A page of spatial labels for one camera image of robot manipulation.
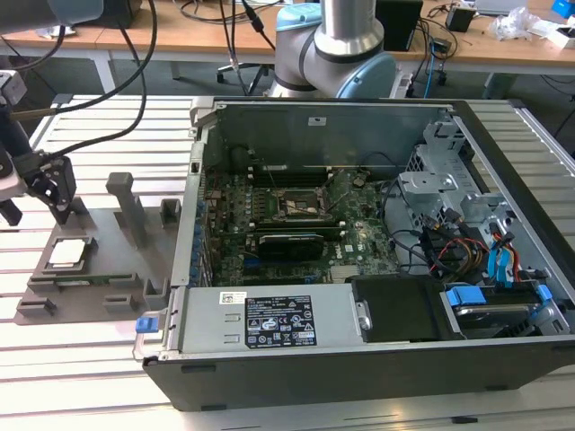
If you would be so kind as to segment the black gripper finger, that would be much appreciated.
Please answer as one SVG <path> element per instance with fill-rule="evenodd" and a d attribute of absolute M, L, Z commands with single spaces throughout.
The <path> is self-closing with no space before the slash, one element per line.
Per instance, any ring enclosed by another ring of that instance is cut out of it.
<path fill-rule="evenodd" d="M 70 159 L 63 155 L 49 158 L 35 152 L 25 180 L 29 194 L 42 201 L 58 224 L 65 224 L 75 197 L 75 175 Z"/>
<path fill-rule="evenodd" d="M 0 213 L 9 225 L 18 225 L 22 219 L 21 210 L 13 203 L 11 199 L 3 201 L 0 204 Z"/>

